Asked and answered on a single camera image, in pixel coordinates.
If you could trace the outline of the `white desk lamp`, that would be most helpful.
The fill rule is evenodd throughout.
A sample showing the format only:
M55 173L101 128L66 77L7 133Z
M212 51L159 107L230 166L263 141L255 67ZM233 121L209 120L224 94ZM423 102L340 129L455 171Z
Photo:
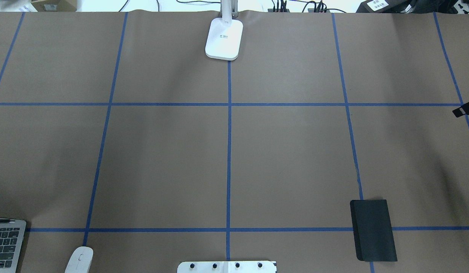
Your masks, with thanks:
M221 1L221 17L211 21L205 45L207 57L233 61L239 56L243 23L238 20L238 0Z

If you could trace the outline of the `black mouse pad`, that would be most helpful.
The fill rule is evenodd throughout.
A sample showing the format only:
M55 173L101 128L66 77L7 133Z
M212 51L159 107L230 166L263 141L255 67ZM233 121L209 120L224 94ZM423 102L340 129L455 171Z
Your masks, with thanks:
M356 257L364 262L397 262L387 200L351 200Z

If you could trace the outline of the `white computer mouse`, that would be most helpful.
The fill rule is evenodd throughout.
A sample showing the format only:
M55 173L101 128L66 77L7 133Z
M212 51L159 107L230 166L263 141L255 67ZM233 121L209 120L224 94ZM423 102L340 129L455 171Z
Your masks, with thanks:
M65 273L88 273L94 251L91 247L81 246L74 250L65 269Z

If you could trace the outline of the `grey laptop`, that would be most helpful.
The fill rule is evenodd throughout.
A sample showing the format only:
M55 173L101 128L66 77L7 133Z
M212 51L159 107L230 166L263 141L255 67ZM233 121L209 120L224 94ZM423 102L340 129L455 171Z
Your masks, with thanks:
M15 273L27 222L0 218L0 273Z

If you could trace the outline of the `cardboard box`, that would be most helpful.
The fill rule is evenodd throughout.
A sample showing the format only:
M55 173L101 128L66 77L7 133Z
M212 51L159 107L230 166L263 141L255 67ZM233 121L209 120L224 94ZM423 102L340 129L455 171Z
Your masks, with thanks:
M30 2L38 12L76 12L77 0L32 0Z

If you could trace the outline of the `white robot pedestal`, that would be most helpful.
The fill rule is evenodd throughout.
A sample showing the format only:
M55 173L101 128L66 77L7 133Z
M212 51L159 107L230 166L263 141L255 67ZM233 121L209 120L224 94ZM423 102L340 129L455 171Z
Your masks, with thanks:
M268 260L247 261L186 261L177 267L178 273L276 273L277 265Z

